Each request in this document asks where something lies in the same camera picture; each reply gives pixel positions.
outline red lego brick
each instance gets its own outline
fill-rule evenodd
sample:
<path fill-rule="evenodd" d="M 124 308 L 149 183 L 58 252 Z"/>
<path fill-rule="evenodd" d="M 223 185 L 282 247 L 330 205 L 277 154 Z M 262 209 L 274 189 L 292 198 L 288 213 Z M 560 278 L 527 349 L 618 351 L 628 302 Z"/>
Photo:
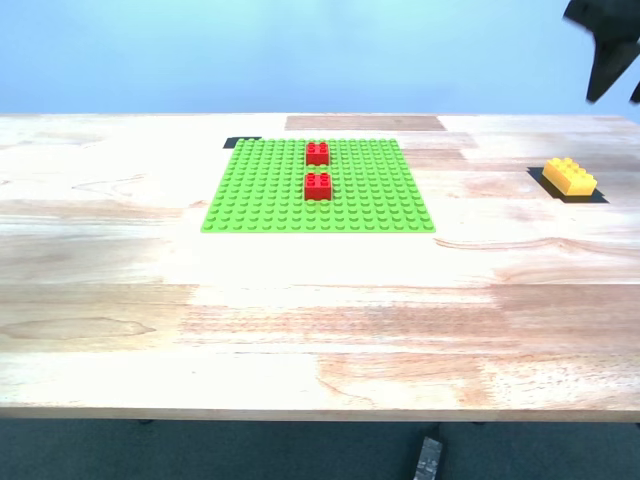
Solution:
<path fill-rule="evenodd" d="M 329 145 L 325 142 L 307 144 L 307 165 L 329 165 Z"/>
<path fill-rule="evenodd" d="M 331 200 L 331 175 L 307 173 L 304 177 L 305 200 Z"/>

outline black mat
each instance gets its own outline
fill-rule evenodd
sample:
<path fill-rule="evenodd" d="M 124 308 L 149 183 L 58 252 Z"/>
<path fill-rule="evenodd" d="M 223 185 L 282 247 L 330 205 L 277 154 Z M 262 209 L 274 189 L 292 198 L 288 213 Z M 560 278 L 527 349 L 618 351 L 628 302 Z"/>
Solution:
<path fill-rule="evenodd" d="M 2 480 L 638 480 L 632 424 L 0 419 Z"/>
<path fill-rule="evenodd" d="M 529 175 L 551 195 L 552 198 L 562 200 L 564 203 L 609 203 L 600 190 L 597 188 L 593 191 L 593 194 L 589 196 L 566 196 L 560 190 L 558 190 L 553 183 L 551 183 L 547 177 L 542 175 L 542 167 L 529 167 L 527 169 Z"/>

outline blue wall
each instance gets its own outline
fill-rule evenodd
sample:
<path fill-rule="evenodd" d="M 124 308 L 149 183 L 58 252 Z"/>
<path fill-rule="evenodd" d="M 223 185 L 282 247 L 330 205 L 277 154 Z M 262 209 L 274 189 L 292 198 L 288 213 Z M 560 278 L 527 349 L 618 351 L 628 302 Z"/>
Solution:
<path fill-rule="evenodd" d="M 0 112 L 610 113 L 568 0 L 0 2 Z"/>

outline black object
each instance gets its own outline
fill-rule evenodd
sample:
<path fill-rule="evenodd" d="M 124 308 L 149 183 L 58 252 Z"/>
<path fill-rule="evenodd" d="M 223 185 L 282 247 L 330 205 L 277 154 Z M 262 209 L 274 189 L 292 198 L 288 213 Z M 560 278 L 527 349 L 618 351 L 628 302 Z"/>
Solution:
<path fill-rule="evenodd" d="M 433 438 L 425 437 L 413 480 L 435 480 L 438 475 L 441 454 L 442 443 Z"/>
<path fill-rule="evenodd" d="M 597 188 L 590 196 L 567 196 L 564 195 L 560 190 L 558 190 L 547 177 L 542 175 L 542 171 L 544 170 L 544 168 L 529 167 L 527 170 L 529 171 L 529 175 L 531 175 L 531 177 L 533 177 L 533 179 L 538 182 L 538 185 L 544 188 L 552 198 L 558 198 L 564 203 L 609 203 L 609 201 L 604 198 L 602 192 Z"/>
<path fill-rule="evenodd" d="M 638 86 L 633 91 L 633 95 L 631 95 L 631 103 L 640 103 L 640 82 L 638 82 Z"/>
<path fill-rule="evenodd" d="M 229 137 L 222 148 L 236 148 L 238 140 L 260 140 L 262 137 Z"/>
<path fill-rule="evenodd" d="M 595 103 L 640 55 L 640 0 L 571 0 L 564 18 L 593 34 L 587 100 Z M 640 82 L 631 102 L 640 102 Z"/>

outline wooden plank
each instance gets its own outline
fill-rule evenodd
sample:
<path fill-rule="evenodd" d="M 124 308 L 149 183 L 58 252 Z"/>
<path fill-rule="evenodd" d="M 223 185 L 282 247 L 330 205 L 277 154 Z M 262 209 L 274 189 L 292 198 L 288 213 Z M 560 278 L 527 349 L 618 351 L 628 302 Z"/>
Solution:
<path fill-rule="evenodd" d="M 0 366 L 3 416 L 629 422 L 640 407 L 638 355 L 174 349 L 3 355 Z"/>
<path fill-rule="evenodd" d="M 638 127 L 623 117 L 597 115 L 438 115 L 438 119 L 449 132 L 470 134 L 610 133 Z"/>
<path fill-rule="evenodd" d="M 8 285 L 0 287 L 0 345 L 25 353 L 173 345 L 217 353 L 633 354 L 637 293 L 617 284 Z"/>
<path fill-rule="evenodd" d="M 443 131 L 444 127 L 435 115 L 291 115 L 287 118 L 287 130 L 393 130 Z"/>

